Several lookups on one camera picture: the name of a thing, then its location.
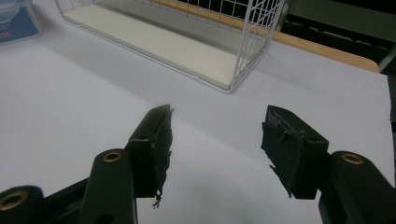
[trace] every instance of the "brass insert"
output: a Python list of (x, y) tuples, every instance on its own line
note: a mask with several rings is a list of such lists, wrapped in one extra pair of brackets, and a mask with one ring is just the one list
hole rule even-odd
[(17, 190), (0, 199), (0, 211), (13, 209), (26, 201), (28, 193), (26, 190)]
[(353, 155), (350, 153), (346, 153), (343, 154), (343, 159), (344, 161), (356, 164), (356, 165), (360, 165), (363, 164), (363, 160), (361, 159), (361, 157), (357, 156), (357, 155)]
[(118, 151), (108, 152), (104, 157), (103, 160), (107, 162), (113, 162), (121, 159), (122, 155)]

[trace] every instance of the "wire mesh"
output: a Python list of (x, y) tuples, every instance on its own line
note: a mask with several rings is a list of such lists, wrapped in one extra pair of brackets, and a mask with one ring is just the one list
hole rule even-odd
[(57, 0), (57, 3), (62, 13), (98, 3), (234, 54), (231, 82), (225, 89), (232, 92), (267, 50), (284, 0)]

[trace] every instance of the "blue object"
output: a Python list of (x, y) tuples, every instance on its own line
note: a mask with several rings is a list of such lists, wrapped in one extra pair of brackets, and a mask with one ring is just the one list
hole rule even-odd
[(0, 45), (40, 35), (31, 0), (0, 0)]

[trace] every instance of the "white table surface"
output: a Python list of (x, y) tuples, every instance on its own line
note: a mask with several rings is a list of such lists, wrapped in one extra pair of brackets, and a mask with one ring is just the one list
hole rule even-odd
[(273, 42), (224, 94), (64, 22), (52, 0), (34, 10), (44, 34), (0, 47), (0, 191), (48, 196), (78, 182), (164, 104), (175, 109), (171, 166), (160, 209), (137, 200), (139, 223), (321, 223), (318, 200), (289, 199), (260, 149), (268, 105), (311, 125), (329, 152), (369, 158), (394, 186), (385, 76)]

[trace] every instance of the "wire basket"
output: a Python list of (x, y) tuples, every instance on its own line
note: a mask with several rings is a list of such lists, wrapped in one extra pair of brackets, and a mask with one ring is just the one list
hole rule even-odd
[(56, 0), (66, 21), (231, 93), (268, 49), (284, 0)]

